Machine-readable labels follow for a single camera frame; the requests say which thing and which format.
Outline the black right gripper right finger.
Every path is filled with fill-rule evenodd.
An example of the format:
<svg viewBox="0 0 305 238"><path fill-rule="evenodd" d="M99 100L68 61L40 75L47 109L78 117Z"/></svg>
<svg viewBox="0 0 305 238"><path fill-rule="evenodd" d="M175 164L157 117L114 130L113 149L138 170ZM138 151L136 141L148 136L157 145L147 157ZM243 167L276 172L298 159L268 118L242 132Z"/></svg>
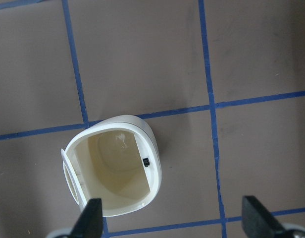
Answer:
<svg viewBox="0 0 305 238"><path fill-rule="evenodd" d="M280 223L253 195L242 197L242 229L248 238L305 238L305 228Z"/></svg>

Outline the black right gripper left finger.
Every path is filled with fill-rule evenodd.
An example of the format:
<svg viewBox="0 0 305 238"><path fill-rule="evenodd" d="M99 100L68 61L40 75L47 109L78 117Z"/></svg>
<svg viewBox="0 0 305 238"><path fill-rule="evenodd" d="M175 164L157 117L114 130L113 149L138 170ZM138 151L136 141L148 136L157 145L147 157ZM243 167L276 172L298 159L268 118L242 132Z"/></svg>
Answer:
<svg viewBox="0 0 305 238"><path fill-rule="evenodd" d="M88 201L69 238L100 238L103 233L102 200L92 198Z"/></svg>

